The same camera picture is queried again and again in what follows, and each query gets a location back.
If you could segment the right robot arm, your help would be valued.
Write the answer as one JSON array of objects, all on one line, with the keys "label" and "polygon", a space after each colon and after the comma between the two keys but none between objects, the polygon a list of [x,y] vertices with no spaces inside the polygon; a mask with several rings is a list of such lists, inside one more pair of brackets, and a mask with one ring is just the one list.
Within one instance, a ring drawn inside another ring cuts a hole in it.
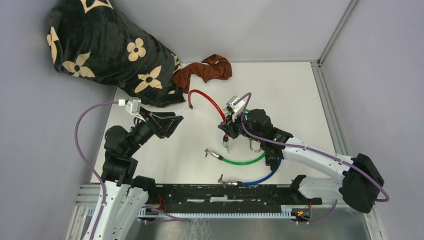
[{"label": "right robot arm", "polygon": [[324,178],[300,177],[288,191],[289,199],[295,204],[314,198],[342,200],[352,209],[368,214],[375,203],[388,201],[388,194],[383,190],[384,179],[369,156],[342,155],[308,145],[275,127],[263,109],[253,109],[236,119],[228,114],[217,127],[232,139],[243,136],[259,142],[260,149],[268,156],[325,174]]}]

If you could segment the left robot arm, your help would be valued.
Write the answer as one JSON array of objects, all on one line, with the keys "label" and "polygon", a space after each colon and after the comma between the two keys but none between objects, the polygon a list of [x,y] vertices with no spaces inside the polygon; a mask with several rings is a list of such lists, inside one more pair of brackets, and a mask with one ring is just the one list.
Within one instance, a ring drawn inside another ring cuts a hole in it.
[{"label": "left robot arm", "polygon": [[125,110],[138,122],[129,131],[115,125],[105,133],[101,188],[86,240],[126,238],[142,206],[154,202],[158,195],[153,178],[134,175],[138,161],[133,155],[152,136],[169,138],[184,119],[174,112],[152,112],[132,103]]}]

